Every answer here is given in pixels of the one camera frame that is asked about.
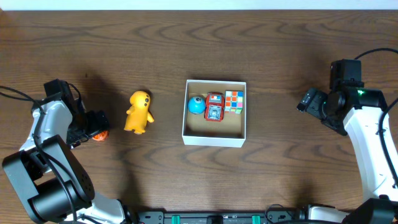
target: open cardboard box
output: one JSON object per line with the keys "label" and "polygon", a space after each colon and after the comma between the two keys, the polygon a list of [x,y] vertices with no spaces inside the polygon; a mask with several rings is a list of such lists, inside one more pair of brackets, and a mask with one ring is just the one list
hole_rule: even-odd
{"label": "open cardboard box", "polygon": [[[241,114],[224,113],[221,122],[207,121],[202,114],[188,110],[188,100],[193,96],[206,98],[208,93],[243,91]],[[246,140],[246,83],[209,80],[187,80],[182,123],[182,139],[186,145],[242,147]]]}

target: wooden table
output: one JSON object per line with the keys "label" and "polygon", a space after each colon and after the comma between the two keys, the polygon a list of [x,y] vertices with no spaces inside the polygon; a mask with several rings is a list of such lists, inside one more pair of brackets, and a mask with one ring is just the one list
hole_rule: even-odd
{"label": "wooden table", "polygon": [[[315,87],[328,91],[330,63],[377,47],[398,47],[394,11],[3,12],[0,85],[43,98],[43,83],[76,85],[89,110],[111,122],[106,142],[73,150],[95,189],[136,208],[265,210],[323,203],[361,204],[349,137],[295,107]],[[398,57],[363,58],[366,87],[397,97]],[[248,85],[242,148],[185,146],[186,79]],[[141,136],[123,131],[129,97],[153,94],[155,123]],[[31,103],[0,98],[0,158],[26,140]],[[398,141],[398,110],[391,128]],[[4,172],[2,222],[29,223]]]}

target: black cable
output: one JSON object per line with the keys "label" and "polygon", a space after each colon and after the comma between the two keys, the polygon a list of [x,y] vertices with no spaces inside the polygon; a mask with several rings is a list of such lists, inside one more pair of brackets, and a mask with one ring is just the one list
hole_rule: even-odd
{"label": "black cable", "polygon": [[386,157],[386,161],[388,163],[388,166],[389,166],[391,174],[392,174],[392,178],[394,179],[396,186],[398,186],[398,176],[397,176],[397,172],[394,168],[394,165],[392,164],[390,155],[388,153],[386,141],[384,140],[384,131],[385,130],[383,129],[383,121],[384,121],[384,118],[386,117],[386,115],[388,114],[388,111],[390,111],[391,108],[394,107],[397,102],[398,102],[398,98],[396,100],[394,100],[394,102],[392,102],[390,106],[387,107],[387,109],[383,112],[383,114],[381,115],[380,120],[379,120],[379,136],[380,136],[381,147],[383,149],[384,156]]}
{"label": "black cable", "polygon": [[87,219],[88,221],[90,221],[90,222],[92,222],[92,223],[94,223],[94,224],[101,224],[100,222],[96,221],[94,218],[91,218],[91,217],[89,217],[89,216],[87,216],[87,215],[82,215],[80,218],[81,218],[83,221],[84,221],[85,219]]}
{"label": "black cable", "polygon": [[88,140],[90,140],[90,137],[88,137],[87,134],[83,134],[83,136],[86,138],[86,140],[84,140],[84,141],[80,140],[80,143],[84,143],[84,142],[87,142]]}
{"label": "black cable", "polygon": [[358,60],[358,59],[359,59],[360,57],[362,57],[362,56],[365,56],[365,55],[370,54],[370,53],[373,53],[373,52],[378,52],[378,51],[390,51],[390,52],[394,52],[394,53],[397,53],[397,54],[398,54],[398,50],[396,50],[396,49],[391,49],[391,48],[388,48],[388,47],[383,47],[383,48],[373,49],[373,50],[368,50],[367,52],[363,52],[363,53],[361,53],[360,55],[356,56],[356,57],[354,58],[354,60]]}
{"label": "black cable", "polygon": [[5,97],[7,97],[7,98],[14,99],[14,100],[30,101],[30,100],[28,100],[28,99],[26,99],[26,98],[19,98],[19,97],[15,97],[15,96],[10,96],[10,95],[7,95],[7,94],[2,93],[2,92],[0,92],[0,95],[1,95],[1,96],[5,96]]}
{"label": "black cable", "polygon": [[275,222],[274,224],[289,224],[289,223],[322,223],[322,224],[341,224],[338,222],[324,221],[324,220],[287,220],[281,222]]}
{"label": "black cable", "polygon": [[74,84],[72,83],[68,83],[68,85],[72,86],[72,88],[75,89],[75,91],[79,94],[79,101],[78,101],[78,105],[81,105],[81,95],[80,95],[80,91],[74,86]]}
{"label": "black cable", "polygon": [[51,160],[53,163],[55,163],[56,165],[58,165],[66,174],[68,174],[68,176],[72,176],[71,173],[69,172],[69,170],[62,164],[60,163],[60,161],[56,160],[56,158],[52,157],[51,155],[49,155],[46,152],[43,152],[45,154],[45,156],[47,156],[47,158],[49,160]]}
{"label": "black cable", "polygon": [[36,100],[34,100],[33,98],[31,98],[30,96],[26,95],[25,93],[23,93],[23,92],[21,92],[21,91],[18,91],[18,90],[15,90],[15,89],[13,89],[13,88],[9,88],[9,87],[6,87],[6,86],[0,86],[0,88],[5,89],[5,90],[9,90],[9,91],[13,91],[14,93],[18,93],[18,94],[20,94],[21,96],[24,96],[24,97],[25,97],[26,99],[28,99],[29,101],[32,101],[33,104],[36,105],[36,106],[38,107],[38,109],[40,110],[39,120],[38,120],[38,122],[37,122],[37,124],[36,124],[36,127],[35,127],[35,130],[34,130],[34,132],[33,132],[33,134],[32,134],[33,141],[34,141],[34,143],[35,143],[35,146],[36,146],[37,151],[38,151],[39,154],[42,156],[42,158],[44,159],[44,161],[45,161],[45,162],[49,165],[49,167],[52,169],[54,175],[56,176],[57,180],[60,182],[60,184],[61,184],[63,190],[65,191],[65,193],[66,193],[66,195],[67,195],[67,197],[68,197],[68,201],[69,201],[69,204],[70,204],[70,208],[71,208],[71,210],[72,210],[72,214],[73,214],[73,223],[75,223],[75,222],[77,221],[77,214],[76,214],[76,208],[75,208],[75,206],[74,206],[74,204],[73,204],[72,196],[70,195],[70,192],[69,192],[69,190],[67,189],[67,186],[65,185],[65,182],[64,182],[63,179],[61,178],[61,175],[59,174],[58,170],[55,168],[55,166],[54,166],[54,165],[50,162],[50,160],[48,159],[48,157],[47,157],[48,154],[45,153],[45,152],[43,151],[43,149],[41,148],[41,145],[40,145],[39,142],[38,142],[38,140],[40,139],[40,136],[39,136],[40,127],[41,127],[41,124],[42,124],[42,122],[43,122],[44,115],[45,115],[45,112],[44,112],[44,110],[43,110],[43,107],[39,104],[39,102],[37,102]]}
{"label": "black cable", "polygon": [[[272,207],[275,207],[275,206],[279,206],[279,207],[281,207],[281,208],[285,208],[285,207],[283,207],[283,206],[280,205],[280,204],[272,204],[272,205],[268,206],[268,208],[266,209],[266,211],[264,212],[264,214],[265,214],[265,216],[266,216],[266,220],[267,220],[269,223],[274,223],[274,222],[268,219],[268,211],[269,211]],[[292,219],[294,219],[293,215],[290,214],[290,212],[288,212],[288,211],[285,211],[285,212],[286,212]]]}
{"label": "black cable", "polygon": [[42,106],[39,104],[39,102],[37,102],[36,100],[34,100],[32,97],[26,95],[25,93],[23,93],[23,92],[21,92],[21,91],[18,91],[18,90],[15,90],[15,89],[13,89],[13,88],[6,87],[6,86],[0,86],[0,88],[5,89],[5,90],[9,90],[9,91],[13,91],[14,93],[18,93],[18,94],[20,94],[21,96],[24,96],[24,97],[27,98],[29,101],[32,101],[33,104],[35,104],[35,105],[39,108],[39,110],[40,110],[41,113],[44,113],[44,110],[43,110]]}

